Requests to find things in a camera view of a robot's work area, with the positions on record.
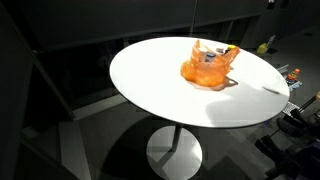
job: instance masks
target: table top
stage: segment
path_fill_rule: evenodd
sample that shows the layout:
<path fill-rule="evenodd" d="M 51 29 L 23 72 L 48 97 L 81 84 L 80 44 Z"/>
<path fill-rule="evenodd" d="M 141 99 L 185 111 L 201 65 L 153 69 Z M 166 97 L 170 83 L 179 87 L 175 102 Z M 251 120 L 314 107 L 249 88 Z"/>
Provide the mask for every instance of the table top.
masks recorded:
<path fill-rule="evenodd" d="M 195 88 L 180 75 L 180 68 L 190 59 L 196 40 L 167 37 L 130 45 L 111 63 L 112 82 L 140 108 L 168 120 L 201 127 L 258 124 L 279 114 L 287 105 L 289 88 L 282 75 L 242 49 L 231 64 L 234 69 L 227 75 L 238 85 L 221 91 Z M 216 41 L 200 41 L 209 48 L 227 46 Z"/>

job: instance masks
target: white table base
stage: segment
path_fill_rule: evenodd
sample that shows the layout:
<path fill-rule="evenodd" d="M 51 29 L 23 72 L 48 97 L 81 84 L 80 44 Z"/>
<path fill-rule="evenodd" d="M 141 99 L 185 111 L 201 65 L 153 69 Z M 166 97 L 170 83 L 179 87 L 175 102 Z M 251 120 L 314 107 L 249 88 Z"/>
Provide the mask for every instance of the white table base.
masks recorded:
<path fill-rule="evenodd" d="M 154 172 L 163 179 L 185 180 L 199 170 L 202 150 L 188 130 L 168 126 L 157 130 L 149 139 L 147 159 Z"/>

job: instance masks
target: orange object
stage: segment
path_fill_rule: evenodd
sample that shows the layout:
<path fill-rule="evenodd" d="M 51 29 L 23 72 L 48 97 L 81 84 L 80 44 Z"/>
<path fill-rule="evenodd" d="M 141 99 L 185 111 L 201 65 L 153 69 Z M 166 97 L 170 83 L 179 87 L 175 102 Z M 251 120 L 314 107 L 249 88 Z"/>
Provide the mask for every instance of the orange object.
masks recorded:
<path fill-rule="evenodd" d="M 296 80 L 298 78 L 300 69 L 295 69 L 290 74 L 288 74 L 287 79 L 289 80 Z"/>
<path fill-rule="evenodd" d="M 216 54 L 213 62 L 203 62 L 204 54 L 199 50 L 201 44 L 197 40 L 193 46 L 190 61 L 181 66 L 181 76 L 200 86 L 214 87 L 225 82 L 226 75 L 230 72 L 230 64 L 239 54 L 239 47 L 235 47 L 227 54 L 220 56 Z"/>

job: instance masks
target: yellow object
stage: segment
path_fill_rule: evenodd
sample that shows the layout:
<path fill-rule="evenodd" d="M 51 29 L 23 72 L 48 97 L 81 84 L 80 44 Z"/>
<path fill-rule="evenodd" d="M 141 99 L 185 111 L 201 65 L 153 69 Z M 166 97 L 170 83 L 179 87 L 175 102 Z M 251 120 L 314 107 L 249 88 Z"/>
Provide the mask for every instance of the yellow object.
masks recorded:
<path fill-rule="evenodd" d="M 318 101 L 320 101 L 320 91 L 317 94 L 317 99 L 318 99 Z"/>
<path fill-rule="evenodd" d="M 234 48 L 236 48 L 235 45 L 232 45 L 232 44 L 229 44 L 229 45 L 228 45 L 228 50 L 231 50 L 231 49 L 234 49 Z"/>
<path fill-rule="evenodd" d="M 267 51 L 267 44 L 266 43 L 261 44 L 257 49 L 257 52 L 260 54 L 264 54 L 266 51 Z"/>

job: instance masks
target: white round table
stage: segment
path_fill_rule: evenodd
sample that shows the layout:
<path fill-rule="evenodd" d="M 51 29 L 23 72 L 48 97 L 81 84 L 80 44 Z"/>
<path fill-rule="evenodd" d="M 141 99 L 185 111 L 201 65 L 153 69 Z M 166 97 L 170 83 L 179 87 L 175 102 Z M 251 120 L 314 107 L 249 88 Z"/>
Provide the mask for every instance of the white round table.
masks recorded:
<path fill-rule="evenodd" d="M 197 139 L 181 124 L 237 128 L 266 121 L 286 106 L 289 88 L 282 75 L 245 51 L 227 75 L 238 85 L 221 91 L 195 88 L 180 75 L 196 38 L 168 37 L 141 41 L 119 52 L 110 66 L 115 87 L 140 108 L 177 122 L 156 131 L 147 145 L 148 162 L 164 179 L 189 179 L 201 166 Z M 200 39 L 209 48 L 226 44 Z"/>

